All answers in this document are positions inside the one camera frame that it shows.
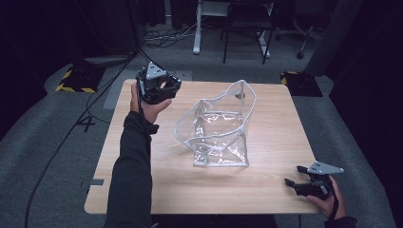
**transparent bag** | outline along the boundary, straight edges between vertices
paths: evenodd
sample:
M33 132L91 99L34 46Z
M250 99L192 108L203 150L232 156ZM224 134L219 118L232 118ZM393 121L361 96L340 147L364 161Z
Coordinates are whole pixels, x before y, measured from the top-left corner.
M255 91L240 80L184 114L174 135L193 151L194 166L249 166L246 130L255 102Z

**chair wheel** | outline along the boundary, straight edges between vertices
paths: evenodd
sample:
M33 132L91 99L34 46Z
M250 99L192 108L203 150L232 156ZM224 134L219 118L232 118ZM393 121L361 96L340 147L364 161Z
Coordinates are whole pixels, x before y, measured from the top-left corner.
M303 52L299 52L299 53L297 54L297 58L298 58L298 59L302 59L302 58L303 58Z

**forearm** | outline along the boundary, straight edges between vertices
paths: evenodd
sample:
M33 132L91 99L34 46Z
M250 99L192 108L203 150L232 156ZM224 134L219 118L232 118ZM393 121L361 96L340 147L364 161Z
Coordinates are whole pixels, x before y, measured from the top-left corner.
M125 119L120 157L112 172L105 227L151 226L152 178L147 137L138 113Z
M325 221L325 228L355 228L356 219L353 217L343 217Z

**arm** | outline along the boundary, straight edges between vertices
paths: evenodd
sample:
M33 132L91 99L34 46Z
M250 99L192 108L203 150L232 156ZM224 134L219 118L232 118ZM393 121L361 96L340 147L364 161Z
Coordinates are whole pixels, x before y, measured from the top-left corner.
M347 216L344 198L340 193L337 182L332 177L330 178L332 180L333 187L335 188L335 193L338 198L338 209L335 215L335 219L325 221L325 228L355 228L356 219ZM330 196L326 200L322 200L313 196L307 196L306 199L316 205L326 218L328 218L332 214L333 203L335 200L334 196Z
M151 165L148 156L150 136L139 114L137 87L131 88L130 112L125 118L120 156L116 160L109 188L105 227L151 227ZM171 101L142 104L148 126Z

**desk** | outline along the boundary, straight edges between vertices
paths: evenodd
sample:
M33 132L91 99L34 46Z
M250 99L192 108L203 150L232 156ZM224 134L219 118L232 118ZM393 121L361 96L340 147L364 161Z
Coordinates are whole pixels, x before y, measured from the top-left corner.
M119 140L129 111L130 85L126 80L85 209L105 214L114 162L119 156ZM305 182L296 166L309 167L315 160L290 93L284 85L251 84L257 94L247 136L249 167L193 167L193 152L173 135L175 123L200 98L212 98L231 84L182 82L172 105L160 114L160 125L151 144L153 214L304 214L317 208L284 178Z
M197 10L197 25L195 34L195 43L193 45L193 54L201 53L201 42L202 42L202 16L226 16L228 11L228 1L222 2L209 2L206 0L199 0L198 10ZM261 52L264 54L266 50L266 42L264 41L264 33L259 38L259 44ZM267 52L266 59L270 57L270 52Z

